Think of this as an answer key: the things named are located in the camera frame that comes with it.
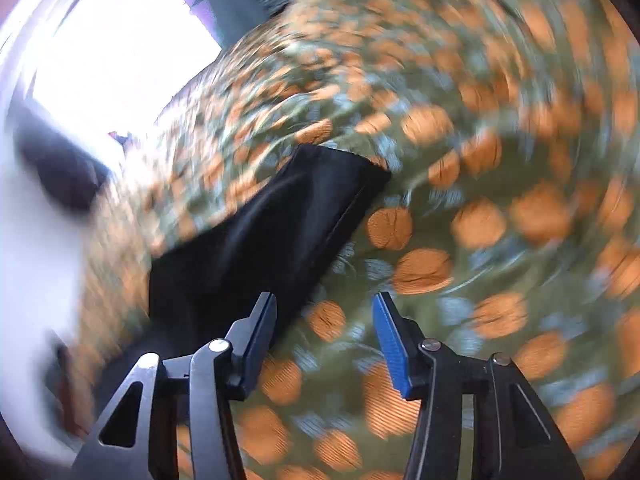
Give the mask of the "black pants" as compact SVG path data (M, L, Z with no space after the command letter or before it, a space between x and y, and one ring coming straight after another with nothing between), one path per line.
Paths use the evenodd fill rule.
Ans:
M389 180L361 156L296 148L235 214L153 261L145 350L192 353L249 315L261 292L276 297L283 332Z

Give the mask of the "dark bag by window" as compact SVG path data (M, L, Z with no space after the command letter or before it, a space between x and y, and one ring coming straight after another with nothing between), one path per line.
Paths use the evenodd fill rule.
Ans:
M111 171L56 131L27 129L14 136L16 154L43 191L71 214L88 214Z

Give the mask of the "green orange patterned bedspread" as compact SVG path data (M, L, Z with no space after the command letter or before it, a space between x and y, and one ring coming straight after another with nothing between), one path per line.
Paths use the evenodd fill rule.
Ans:
M639 39L613 0L293 0L219 55L96 201L79 427L153 352L153 261L306 145L390 180L235 405L246 474L402 477L420 406L375 337L388 292L454 352L514 359L610 478L639 432Z

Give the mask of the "bright window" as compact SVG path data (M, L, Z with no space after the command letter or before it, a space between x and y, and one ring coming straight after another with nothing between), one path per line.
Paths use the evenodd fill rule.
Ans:
M64 138L107 168L171 98L216 58L219 44L184 0L79 0L37 62L29 90Z

